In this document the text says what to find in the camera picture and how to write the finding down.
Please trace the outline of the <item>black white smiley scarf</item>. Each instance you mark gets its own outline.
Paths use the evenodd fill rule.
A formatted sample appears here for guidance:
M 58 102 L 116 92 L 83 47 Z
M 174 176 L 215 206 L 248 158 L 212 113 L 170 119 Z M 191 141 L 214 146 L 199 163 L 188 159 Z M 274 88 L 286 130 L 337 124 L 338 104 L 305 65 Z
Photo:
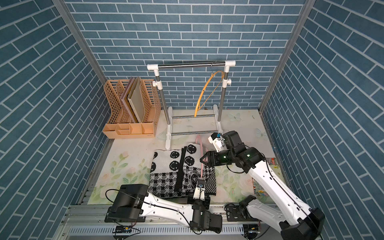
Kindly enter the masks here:
M 154 152 L 148 192 L 162 199 L 193 194 L 201 177 L 200 146 L 189 144 L 180 150 Z M 215 169 L 204 167 L 205 193 L 217 193 Z

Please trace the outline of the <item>pink plastic hanger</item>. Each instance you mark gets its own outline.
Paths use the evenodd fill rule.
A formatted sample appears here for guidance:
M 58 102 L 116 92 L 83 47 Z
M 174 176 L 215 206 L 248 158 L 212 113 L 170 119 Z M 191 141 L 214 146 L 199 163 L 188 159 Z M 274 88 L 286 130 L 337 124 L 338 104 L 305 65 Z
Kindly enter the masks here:
M 203 141 L 202 141 L 202 138 L 200 135 L 197 135 L 197 137 L 195 139 L 195 144 L 200 146 L 200 154 L 202 157 L 204 155 L 204 146 L 203 146 Z M 201 163 L 201 178 L 206 179 L 206 177 L 204 176 L 204 167 L 205 167 L 205 165 L 203 163 Z

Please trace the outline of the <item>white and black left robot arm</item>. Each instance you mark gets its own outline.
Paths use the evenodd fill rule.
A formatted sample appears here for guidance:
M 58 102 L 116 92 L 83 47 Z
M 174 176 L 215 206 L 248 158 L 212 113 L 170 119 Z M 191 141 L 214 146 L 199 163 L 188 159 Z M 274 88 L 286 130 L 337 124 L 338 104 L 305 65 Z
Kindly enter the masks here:
M 197 184 L 187 204 L 163 200 L 148 192 L 147 185 L 122 185 L 105 222 L 136 222 L 146 217 L 170 220 L 193 231 L 222 232 L 223 218 L 209 211 L 210 199 L 203 184 Z

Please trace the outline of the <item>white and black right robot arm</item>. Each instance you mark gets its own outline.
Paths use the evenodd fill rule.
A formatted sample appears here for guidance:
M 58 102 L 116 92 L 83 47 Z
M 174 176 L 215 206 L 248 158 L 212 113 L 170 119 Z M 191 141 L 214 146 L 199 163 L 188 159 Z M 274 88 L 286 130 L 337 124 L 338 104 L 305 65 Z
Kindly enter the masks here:
M 273 172 L 264 154 L 246 146 L 236 131 L 213 133 L 209 142 L 215 150 L 206 152 L 201 163 L 208 167 L 235 164 L 255 179 L 278 206 L 275 210 L 252 198 L 246 206 L 251 218 L 280 232 L 284 240 L 315 240 L 321 236 L 326 218 L 323 211 L 311 208 L 294 194 Z

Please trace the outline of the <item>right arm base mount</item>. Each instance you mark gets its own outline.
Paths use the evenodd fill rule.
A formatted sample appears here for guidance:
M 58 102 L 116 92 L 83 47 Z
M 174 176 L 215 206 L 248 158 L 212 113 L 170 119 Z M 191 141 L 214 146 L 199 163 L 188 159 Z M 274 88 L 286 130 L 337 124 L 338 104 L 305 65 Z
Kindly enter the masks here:
M 242 201 L 238 204 L 229 203 L 225 205 L 224 210 L 226 212 L 228 222 L 259 222 L 259 219 L 251 217 L 247 210 L 249 204 Z

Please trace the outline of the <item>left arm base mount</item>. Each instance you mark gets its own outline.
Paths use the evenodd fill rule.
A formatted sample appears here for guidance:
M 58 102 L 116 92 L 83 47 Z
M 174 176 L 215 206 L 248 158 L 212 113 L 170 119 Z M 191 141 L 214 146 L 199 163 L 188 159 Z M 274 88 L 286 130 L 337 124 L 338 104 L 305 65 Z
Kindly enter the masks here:
M 122 210 L 113 213 L 108 211 L 105 217 L 105 223 L 144 223 L 146 217 L 140 217 L 138 210 Z

